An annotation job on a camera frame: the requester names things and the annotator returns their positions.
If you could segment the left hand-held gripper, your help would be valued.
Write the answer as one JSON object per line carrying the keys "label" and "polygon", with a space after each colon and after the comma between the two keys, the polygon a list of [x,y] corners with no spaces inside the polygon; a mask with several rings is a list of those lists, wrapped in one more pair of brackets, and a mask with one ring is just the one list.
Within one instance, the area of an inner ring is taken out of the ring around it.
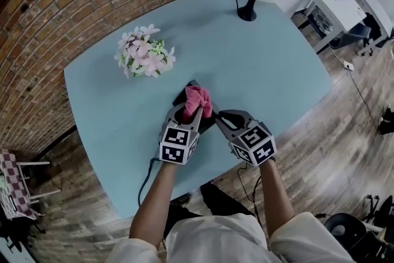
{"label": "left hand-held gripper", "polygon": [[199,139],[199,125],[203,108],[198,107],[192,115],[188,129],[182,125],[185,102],[172,107],[166,116],[166,127],[159,142],[159,160],[184,165],[195,152]]}

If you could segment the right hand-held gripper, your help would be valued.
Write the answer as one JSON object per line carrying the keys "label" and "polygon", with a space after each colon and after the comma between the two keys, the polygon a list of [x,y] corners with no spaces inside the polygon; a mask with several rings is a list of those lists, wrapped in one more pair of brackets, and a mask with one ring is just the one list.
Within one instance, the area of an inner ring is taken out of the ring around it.
{"label": "right hand-held gripper", "polygon": [[[275,155],[275,140],[263,123],[244,110],[222,110],[215,114],[215,123],[230,141],[234,154],[253,166],[259,166]],[[235,136],[235,132],[244,129]]]}

